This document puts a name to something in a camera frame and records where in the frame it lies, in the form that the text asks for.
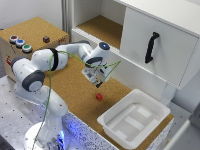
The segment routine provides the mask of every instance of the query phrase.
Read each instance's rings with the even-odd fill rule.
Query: open cabinet compartment
[[[114,0],[73,0],[72,5],[72,29],[79,28],[120,49],[124,5]]]

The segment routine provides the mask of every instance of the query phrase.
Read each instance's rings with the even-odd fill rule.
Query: white wall
[[[62,29],[61,0],[0,0],[0,29],[36,16]]]
[[[177,90],[173,102],[189,112],[192,112],[195,109],[200,102],[200,71],[186,84],[185,87],[183,87],[183,89]]]

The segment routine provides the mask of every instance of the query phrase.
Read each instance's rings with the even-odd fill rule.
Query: cabinet door
[[[146,64],[145,56],[153,32],[160,36],[154,40],[153,60]],[[197,40],[191,34],[127,8],[120,54],[179,86]]]

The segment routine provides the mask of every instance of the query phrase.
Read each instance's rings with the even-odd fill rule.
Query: cabinet shelf
[[[120,49],[123,26],[103,16],[97,16],[77,26],[83,31]]]

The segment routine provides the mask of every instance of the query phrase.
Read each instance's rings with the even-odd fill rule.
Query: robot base
[[[24,150],[32,150],[34,139],[38,133],[41,124],[42,122],[35,124],[26,132],[24,137]],[[64,150],[66,150],[70,143],[69,133],[64,134],[63,141],[64,141]],[[50,149],[48,146],[42,147],[42,145],[39,142],[36,142],[33,150],[56,150],[56,148],[55,146],[51,147]]]

